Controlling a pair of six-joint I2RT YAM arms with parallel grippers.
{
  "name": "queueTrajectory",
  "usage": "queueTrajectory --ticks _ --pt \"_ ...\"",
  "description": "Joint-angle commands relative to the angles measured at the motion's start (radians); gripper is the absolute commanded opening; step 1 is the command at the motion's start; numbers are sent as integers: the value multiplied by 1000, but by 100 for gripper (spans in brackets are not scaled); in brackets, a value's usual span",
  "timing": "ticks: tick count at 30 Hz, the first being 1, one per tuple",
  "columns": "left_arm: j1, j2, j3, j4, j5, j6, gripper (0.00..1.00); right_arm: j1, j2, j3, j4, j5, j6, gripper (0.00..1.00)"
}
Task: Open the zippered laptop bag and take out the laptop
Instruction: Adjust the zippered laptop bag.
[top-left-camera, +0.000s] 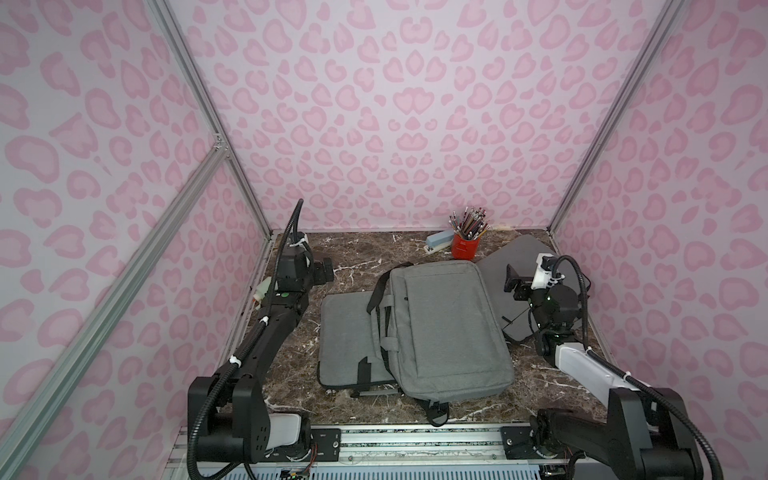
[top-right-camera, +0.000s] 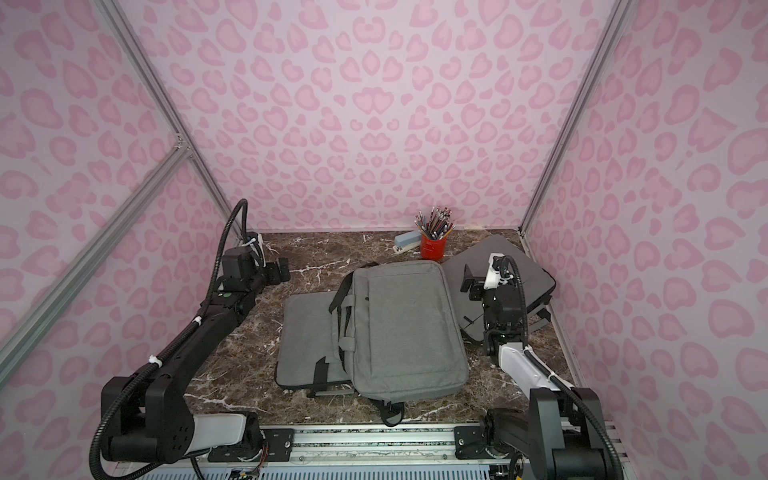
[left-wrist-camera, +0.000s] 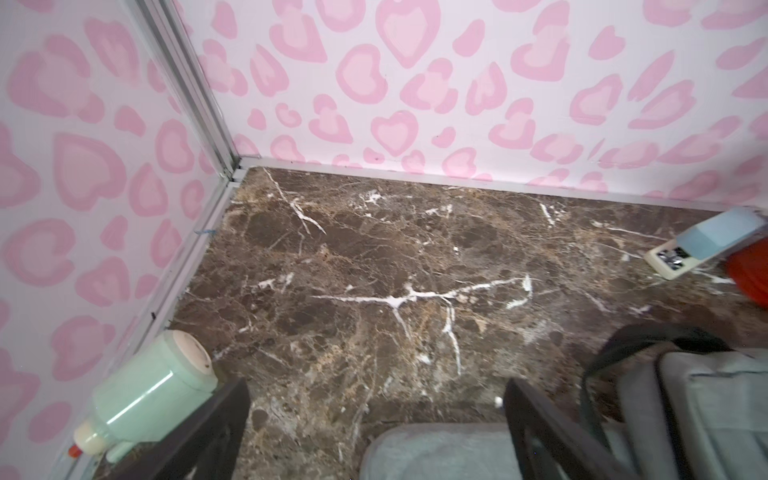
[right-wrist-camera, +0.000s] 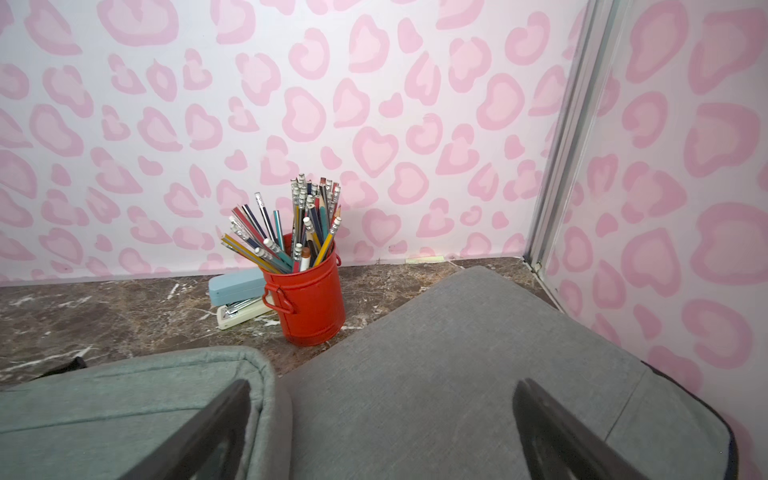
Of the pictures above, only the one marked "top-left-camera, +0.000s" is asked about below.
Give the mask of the grey zippered laptop bag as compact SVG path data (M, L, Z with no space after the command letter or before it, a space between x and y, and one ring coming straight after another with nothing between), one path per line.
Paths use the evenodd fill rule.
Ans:
M499 394L514 381L512 360L481 273L470 261L383 273L366 305L376 357L434 427L453 402Z

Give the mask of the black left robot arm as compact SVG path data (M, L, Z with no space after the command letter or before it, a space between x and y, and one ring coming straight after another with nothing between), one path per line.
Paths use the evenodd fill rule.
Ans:
M276 454L302 459L312 451L311 427L299 413L272 413L263 383L279 349L298 326L311 289L334 280L332 261L316 261L310 250L285 247L259 320L213 374L199 376L187 393L187 470L200 477L201 462L223 463L219 474Z

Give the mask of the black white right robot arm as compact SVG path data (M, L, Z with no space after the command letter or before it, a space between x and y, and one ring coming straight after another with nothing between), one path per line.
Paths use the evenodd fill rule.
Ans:
M506 268L505 292L528 305L537 354L569 375L607 409L605 421L568 409L542 408L530 419L531 448L543 458L565 455L565 479L591 458L618 479L701 479L723 476L712 445L690 419L682 397L620 369L589 344L589 288L576 260L542 254L533 276Z

